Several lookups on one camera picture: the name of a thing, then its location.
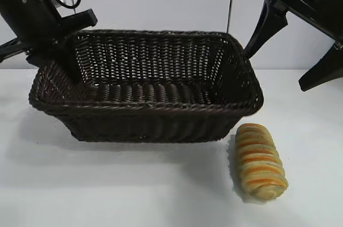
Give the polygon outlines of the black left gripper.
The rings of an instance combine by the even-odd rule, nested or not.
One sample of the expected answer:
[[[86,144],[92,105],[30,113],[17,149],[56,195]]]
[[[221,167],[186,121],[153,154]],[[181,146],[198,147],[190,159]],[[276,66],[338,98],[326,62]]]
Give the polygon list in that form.
[[[73,35],[96,24],[91,9],[61,17],[49,0],[9,0],[9,27],[16,35],[9,41],[9,56],[25,53],[27,61],[38,67],[53,58],[78,84],[81,73]]]

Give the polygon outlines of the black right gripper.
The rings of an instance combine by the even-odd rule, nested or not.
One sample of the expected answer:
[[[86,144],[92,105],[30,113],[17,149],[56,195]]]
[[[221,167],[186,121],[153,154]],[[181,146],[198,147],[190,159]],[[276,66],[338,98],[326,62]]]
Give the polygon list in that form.
[[[300,79],[303,92],[342,78],[342,0],[264,0],[257,26],[244,49],[252,58],[271,37],[287,26],[291,12],[337,41]]]

